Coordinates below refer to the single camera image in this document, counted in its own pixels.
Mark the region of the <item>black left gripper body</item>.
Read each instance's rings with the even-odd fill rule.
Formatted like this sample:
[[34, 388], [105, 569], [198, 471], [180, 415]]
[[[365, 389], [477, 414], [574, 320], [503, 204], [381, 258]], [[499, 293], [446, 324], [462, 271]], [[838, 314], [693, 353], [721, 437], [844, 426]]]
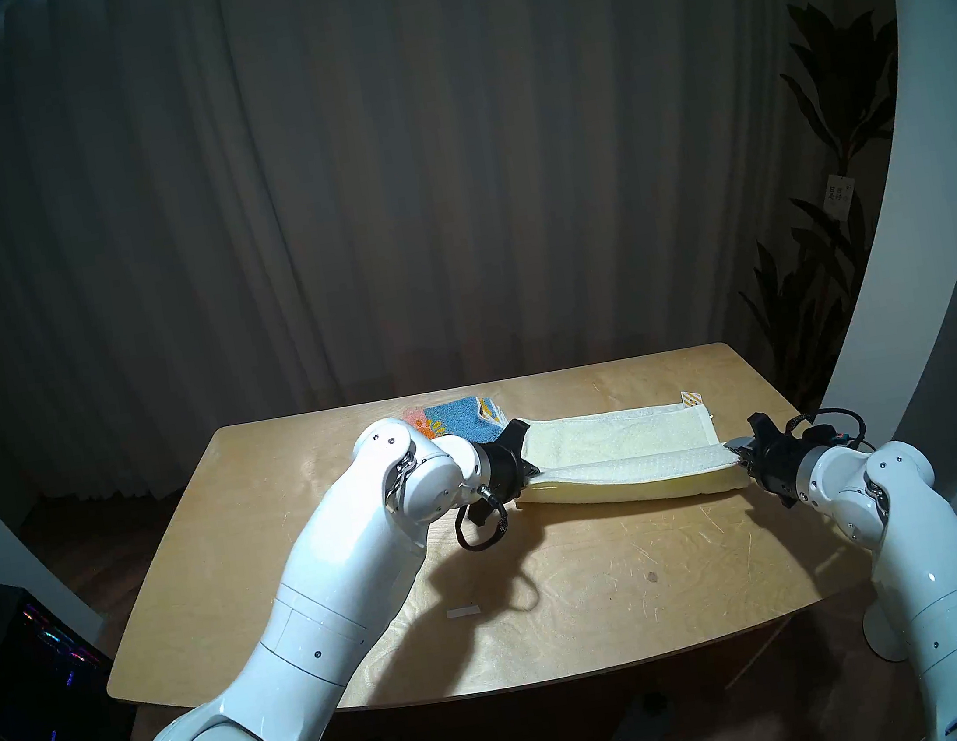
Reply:
[[479, 504], [494, 507], [481, 493], [482, 489], [502, 506], [519, 497], [525, 481], [518, 434], [471, 444], [480, 460], [479, 476], [485, 478], [477, 488]]

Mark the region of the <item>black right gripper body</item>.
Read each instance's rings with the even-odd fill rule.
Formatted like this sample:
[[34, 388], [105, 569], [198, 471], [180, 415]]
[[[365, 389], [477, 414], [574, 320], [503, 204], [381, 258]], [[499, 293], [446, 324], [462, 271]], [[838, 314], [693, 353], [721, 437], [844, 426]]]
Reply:
[[762, 488], [781, 502], [804, 499], [805, 496], [799, 495], [797, 482], [800, 467], [804, 462], [816, 461], [816, 455], [811, 459], [809, 455], [819, 452], [818, 444], [784, 433], [755, 441]]

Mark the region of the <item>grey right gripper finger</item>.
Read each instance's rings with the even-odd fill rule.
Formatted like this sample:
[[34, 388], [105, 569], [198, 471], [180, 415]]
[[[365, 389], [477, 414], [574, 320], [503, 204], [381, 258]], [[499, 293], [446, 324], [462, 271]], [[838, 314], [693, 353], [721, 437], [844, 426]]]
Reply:
[[766, 413], [755, 412], [748, 418], [750, 435], [727, 441], [726, 448], [737, 456], [762, 454], [779, 441], [778, 427]]
[[742, 467], [762, 490], [775, 495], [785, 508], [800, 501], [795, 460], [791, 453], [767, 451], [739, 457]]

